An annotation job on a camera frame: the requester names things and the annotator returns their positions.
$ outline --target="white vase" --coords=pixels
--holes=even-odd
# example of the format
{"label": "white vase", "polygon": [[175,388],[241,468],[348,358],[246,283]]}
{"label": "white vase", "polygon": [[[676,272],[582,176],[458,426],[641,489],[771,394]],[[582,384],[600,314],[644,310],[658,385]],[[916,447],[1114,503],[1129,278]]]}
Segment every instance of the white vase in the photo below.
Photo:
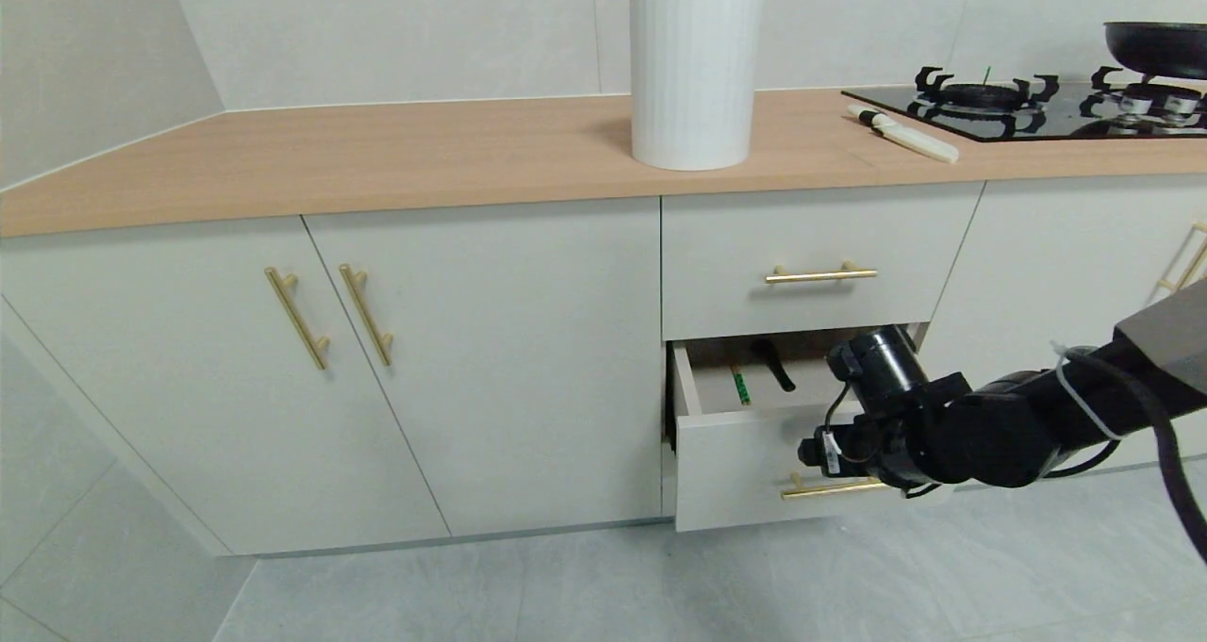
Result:
{"label": "white vase", "polygon": [[632,156],[710,170],[750,154],[763,0],[629,0]]}

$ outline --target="wooden countertop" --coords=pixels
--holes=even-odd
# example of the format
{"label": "wooden countertop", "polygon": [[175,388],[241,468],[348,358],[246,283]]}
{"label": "wooden countertop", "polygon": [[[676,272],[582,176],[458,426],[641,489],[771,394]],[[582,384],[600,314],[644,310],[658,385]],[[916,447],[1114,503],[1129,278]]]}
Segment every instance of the wooden countertop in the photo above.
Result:
{"label": "wooden countertop", "polygon": [[880,139],[836,91],[756,98],[751,156],[705,173],[629,153],[628,97],[217,115],[0,194],[0,235],[229,220],[1071,175],[1207,174],[1207,140],[978,144],[954,165]]}

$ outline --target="white tiled wall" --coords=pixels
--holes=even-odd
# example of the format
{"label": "white tiled wall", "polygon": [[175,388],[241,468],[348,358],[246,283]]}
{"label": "white tiled wall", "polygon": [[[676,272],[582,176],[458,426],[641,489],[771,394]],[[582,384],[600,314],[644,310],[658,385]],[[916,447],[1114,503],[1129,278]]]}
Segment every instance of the white tiled wall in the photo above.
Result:
{"label": "white tiled wall", "polygon": [[[758,88],[886,84],[943,65],[964,0],[766,0]],[[629,91],[629,0],[595,0],[604,93]]]}
{"label": "white tiled wall", "polygon": [[[181,0],[231,110],[624,93],[628,0]],[[766,0],[759,88],[979,80],[1110,63],[1103,21],[1202,0]]]}
{"label": "white tiled wall", "polygon": [[228,110],[599,93],[591,0],[181,0]]}
{"label": "white tiled wall", "polygon": [[0,187],[221,110],[176,0],[0,11]]}
{"label": "white tiled wall", "polygon": [[1207,0],[968,0],[951,66],[999,80],[1043,74],[1085,78],[1115,65],[1106,21],[1207,23]]}
{"label": "white tiled wall", "polygon": [[199,547],[7,338],[0,412],[0,640],[209,642],[253,560]]}

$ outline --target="gold handle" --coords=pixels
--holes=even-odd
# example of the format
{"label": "gold handle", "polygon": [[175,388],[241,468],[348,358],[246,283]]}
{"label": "gold handle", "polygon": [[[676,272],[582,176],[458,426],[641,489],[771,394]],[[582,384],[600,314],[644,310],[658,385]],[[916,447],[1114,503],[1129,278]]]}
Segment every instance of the gold handle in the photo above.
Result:
{"label": "gold handle", "polygon": [[362,288],[365,282],[368,281],[368,273],[363,270],[354,273],[352,267],[348,263],[339,267],[339,273],[344,275],[344,284],[348,285],[348,291],[352,296],[352,303],[361,313],[361,320],[365,321],[365,328],[369,329],[369,335],[373,337],[373,345],[378,349],[378,357],[381,357],[381,363],[389,367],[390,344],[393,342],[393,334],[380,333],[379,329],[377,329],[373,315],[369,314],[369,307],[365,303],[365,293]]}
{"label": "gold handle", "polygon": [[776,265],[774,272],[763,278],[766,284],[794,284],[800,281],[840,281],[845,278],[874,278],[880,273],[877,269],[856,268],[852,261],[842,261],[842,268],[833,273],[803,273],[789,275],[783,272],[783,267]]}
{"label": "gold handle", "polygon": [[781,500],[793,501],[797,498],[812,498],[815,496],[834,496],[836,494],[888,489],[888,484],[884,484],[879,479],[873,478],[868,478],[865,482],[856,482],[855,484],[836,484],[834,486],[815,486],[810,489],[805,486],[804,482],[801,482],[800,473],[792,473],[792,484],[795,489],[792,491],[781,491]]}
{"label": "gold handle", "polygon": [[[1190,229],[1201,230],[1201,233],[1203,233],[1203,237],[1207,238],[1207,222],[1195,222],[1194,227]],[[1195,276],[1195,273],[1199,272],[1199,268],[1203,267],[1203,263],[1207,263],[1207,239],[1203,239],[1203,245],[1199,247],[1199,252],[1195,252],[1194,258],[1190,259],[1190,264],[1186,267],[1186,272],[1182,273],[1182,276],[1178,278],[1178,284],[1173,284],[1172,281],[1167,280],[1167,278],[1164,278],[1164,280],[1156,282],[1156,285],[1162,286],[1162,288],[1168,288],[1170,291],[1177,293],[1177,291],[1182,291],[1183,288],[1185,288],[1186,285],[1190,284],[1190,278]]]}
{"label": "gold handle", "polygon": [[268,284],[273,285],[273,291],[276,291],[276,298],[280,298],[281,305],[285,307],[285,314],[293,322],[293,328],[302,337],[302,343],[305,344],[307,351],[310,352],[310,358],[314,360],[320,372],[327,370],[327,360],[323,358],[322,354],[327,350],[327,345],[331,345],[331,338],[323,335],[319,340],[315,340],[310,335],[310,328],[307,328],[305,320],[298,314],[297,307],[293,305],[293,298],[288,293],[288,290],[297,286],[298,276],[288,275],[287,278],[281,278],[276,268],[266,268],[264,275],[268,278]]}

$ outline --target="drawer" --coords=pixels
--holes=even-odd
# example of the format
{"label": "drawer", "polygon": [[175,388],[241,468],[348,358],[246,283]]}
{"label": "drawer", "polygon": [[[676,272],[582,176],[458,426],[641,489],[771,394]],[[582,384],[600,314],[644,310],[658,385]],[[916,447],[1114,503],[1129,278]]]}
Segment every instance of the drawer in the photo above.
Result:
{"label": "drawer", "polygon": [[[797,460],[800,440],[822,425],[826,409],[841,391],[824,354],[858,332],[821,329],[766,337],[780,350],[785,370],[795,383],[793,392],[785,392],[770,368],[750,354],[753,338],[671,344],[675,471],[664,473],[672,485],[664,497],[674,498],[677,531],[886,510],[905,503],[919,507],[950,496],[951,488],[940,488],[906,501],[896,489],[867,484],[874,480],[828,479]],[[741,402],[733,366],[741,372],[750,405]],[[858,413],[859,403],[849,398],[836,410],[834,422],[851,422]],[[799,475],[800,488],[793,473]],[[863,484],[834,489],[857,483]],[[800,489],[806,492],[781,496]],[[827,491],[807,494],[818,490]]]}
{"label": "drawer", "polygon": [[[927,321],[981,187],[667,195],[663,338]],[[776,268],[832,278],[768,284]]]}

